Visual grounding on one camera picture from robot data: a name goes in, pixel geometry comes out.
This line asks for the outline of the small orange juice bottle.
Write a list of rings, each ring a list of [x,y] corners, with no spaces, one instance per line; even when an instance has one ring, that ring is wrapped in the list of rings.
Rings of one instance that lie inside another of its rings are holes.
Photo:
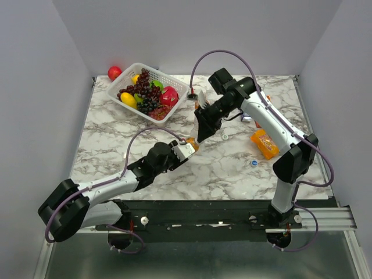
[[[195,152],[198,152],[199,148],[200,148],[200,144],[197,142],[196,138],[187,138],[186,139],[186,142],[188,144],[191,144],[191,146],[193,147],[194,151]]]

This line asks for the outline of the clear plastic bottle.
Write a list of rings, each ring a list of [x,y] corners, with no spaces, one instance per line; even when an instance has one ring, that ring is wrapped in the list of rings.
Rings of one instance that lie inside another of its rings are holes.
[[[202,122],[203,117],[200,111],[195,111],[194,117],[194,127],[191,130],[191,137],[194,138],[197,142],[202,142]]]

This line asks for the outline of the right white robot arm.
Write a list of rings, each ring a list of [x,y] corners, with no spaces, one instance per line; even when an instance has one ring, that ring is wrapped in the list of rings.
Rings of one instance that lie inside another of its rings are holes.
[[[275,228],[287,223],[294,206],[296,183],[307,173],[314,161],[314,148],[319,143],[314,134],[305,135],[294,127],[271,104],[254,80],[245,77],[235,80],[222,68],[208,79],[221,98],[212,104],[205,104],[194,112],[198,121],[197,143],[213,136],[221,127],[221,120],[235,109],[252,116],[280,150],[280,158],[273,164],[277,176],[274,198],[268,208],[267,220]]]

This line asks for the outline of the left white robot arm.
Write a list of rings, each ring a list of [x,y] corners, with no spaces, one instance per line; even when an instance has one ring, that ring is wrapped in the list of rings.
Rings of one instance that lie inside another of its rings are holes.
[[[124,229],[129,216],[117,204],[111,202],[103,206],[105,214],[93,208],[111,198],[151,185],[158,175],[175,170],[195,152],[190,143],[157,142],[146,156],[129,164],[123,173],[82,184],[76,184],[70,178],[62,181],[38,209],[38,215],[46,225],[45,239],[49,243],[62,242],[79,229],[98,224]]]

